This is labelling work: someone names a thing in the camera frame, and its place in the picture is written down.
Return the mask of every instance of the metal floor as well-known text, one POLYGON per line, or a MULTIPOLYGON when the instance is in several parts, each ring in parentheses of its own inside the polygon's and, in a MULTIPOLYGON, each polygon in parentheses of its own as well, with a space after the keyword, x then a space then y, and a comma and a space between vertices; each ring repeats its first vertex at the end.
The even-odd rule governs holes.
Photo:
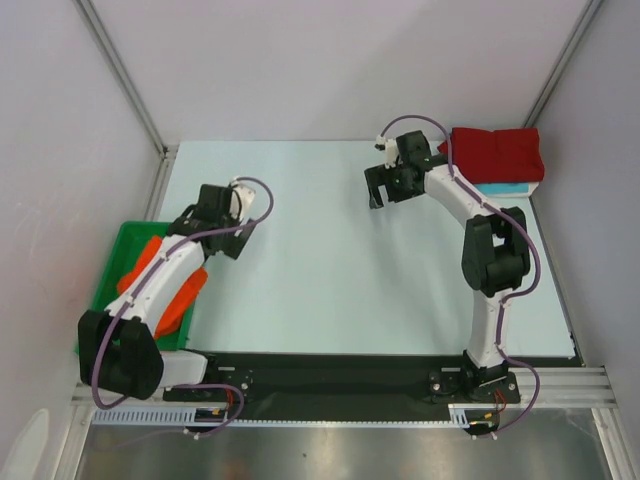
POLYGON ((93 426, 76 480, 612 478, 587 409, 535 410, 498 441, 445 429, 237 427, 108 451, 149 431, 93 426))

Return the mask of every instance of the green plastic tray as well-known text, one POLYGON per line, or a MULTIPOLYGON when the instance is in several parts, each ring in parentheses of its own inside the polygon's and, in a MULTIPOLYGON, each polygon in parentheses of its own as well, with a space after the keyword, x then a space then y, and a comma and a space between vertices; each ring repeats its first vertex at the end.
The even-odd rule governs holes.
MULTIPOLYGON (((164 237, 168 228, 169 223, 165 222, 125 222, 122 224, 102 274, 100 285, 93 297, 92 310, 104 310, 109 303, 118 298, 116 290, 118 281, 133 270, 136 260, 151 237, 154 235, 164 237)), ((192 315, 193 306, 185 312, 179 330, 156 340, 159 350, 175 351, 185 348, 192 315)))

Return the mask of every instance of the red cloth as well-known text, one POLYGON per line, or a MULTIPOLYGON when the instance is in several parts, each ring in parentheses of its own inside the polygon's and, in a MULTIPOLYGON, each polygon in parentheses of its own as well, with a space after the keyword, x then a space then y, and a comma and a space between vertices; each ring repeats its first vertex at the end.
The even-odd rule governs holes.
MULTIPOLYGON (((477 130, 454 128, 453 163, 471 183, 540 182, 544 164, 537 128, 477 130)), ((447 144, 438 147, 447 153, 447 144)))

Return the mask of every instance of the white table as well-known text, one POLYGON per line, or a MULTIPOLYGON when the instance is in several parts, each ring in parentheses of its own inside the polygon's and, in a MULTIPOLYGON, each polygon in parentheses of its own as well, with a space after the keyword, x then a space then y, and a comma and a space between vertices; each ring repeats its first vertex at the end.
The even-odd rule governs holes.
MULTIPOLYGON (((210 278, 195 305, 188 346, 460 354, 472 314, 460 268, 463 230, 427 196, 370 210, 363 171, 383 161, 371 142, 360 141, 182 143, 160 220, 172 221, 195 203, 202 183, 226 184, 238 175, 262 179, 276 199, 237 261, 208 261, 210 278)), ((530 203, 501 203, 526 213, 543 268, 538 289, 514 301, 508 351, 573 357, 530 203)), ((259 192, 251 216, 266 205, 259 192)))

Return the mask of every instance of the red towel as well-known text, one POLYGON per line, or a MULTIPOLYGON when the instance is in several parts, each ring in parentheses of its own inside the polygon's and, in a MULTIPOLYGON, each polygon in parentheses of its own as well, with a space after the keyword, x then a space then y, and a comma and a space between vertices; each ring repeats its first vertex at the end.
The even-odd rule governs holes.
MULTIPOLYGON (((454 128, 453 163, 471 183, 540 182, 544 164, 537 128, 477 130, 454 128)), ((447 144, 438 147, 447 153, 447 144)))

